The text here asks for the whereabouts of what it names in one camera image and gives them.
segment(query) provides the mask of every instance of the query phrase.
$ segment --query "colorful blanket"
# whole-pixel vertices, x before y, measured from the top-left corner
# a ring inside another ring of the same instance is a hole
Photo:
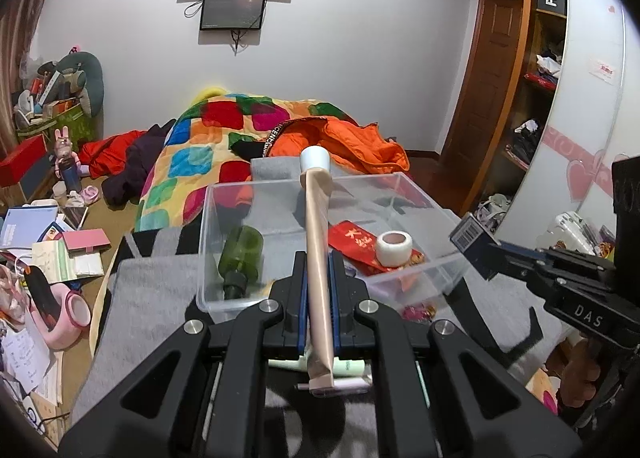
[[[146,179],[136,231],[190,222],[202,210],[207,185],[251,179],[251,165],[230,149],[235,142],[264,138],[285,120],[310,115],[351,120],[328,102],[241,94],[192,106],[175,123]]]

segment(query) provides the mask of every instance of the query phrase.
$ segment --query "metal screw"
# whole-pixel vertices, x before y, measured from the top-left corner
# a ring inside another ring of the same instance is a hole
[[[260,310],[264,313],[275,312],[280,307],[280,304],[275,299],[265,299],[260,301]]]
[[[456,325],[447,319],[440,319],[433,324],[433,329],[440,335],[451,335],[455,331]]]
[[[183,324],[182,327],[189,335],[196,335],[197,333],[202,332],[204,324],[200,319],[191,319]]]
[[[358,308],[360,308],[364,313],[376,313],[379,306],[375,301],[365,299],[364,301],[360,301]]]

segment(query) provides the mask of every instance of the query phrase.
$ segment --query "white tape roll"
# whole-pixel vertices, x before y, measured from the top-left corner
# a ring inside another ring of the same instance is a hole
[[[329,171],[331,158],[329,152],[321,146],[309,146],[300,153],[300,173],[312,167],[321,167]]]
[[[409,261],[413,248],[414,241],[408,232],[383,232],[376,239],[376,258],[382,266],[396,268]]]

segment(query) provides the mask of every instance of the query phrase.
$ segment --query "small black monitor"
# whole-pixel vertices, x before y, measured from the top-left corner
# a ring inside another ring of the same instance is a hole
[[[258,30],[267,0],[203,0],[201,30]]]

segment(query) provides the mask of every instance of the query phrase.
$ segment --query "brown door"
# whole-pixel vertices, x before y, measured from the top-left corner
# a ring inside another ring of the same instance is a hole
[[[442,155],[442,163],[472,182],[504,104],[516,55],[523,0],[480,0],[479,29]]]

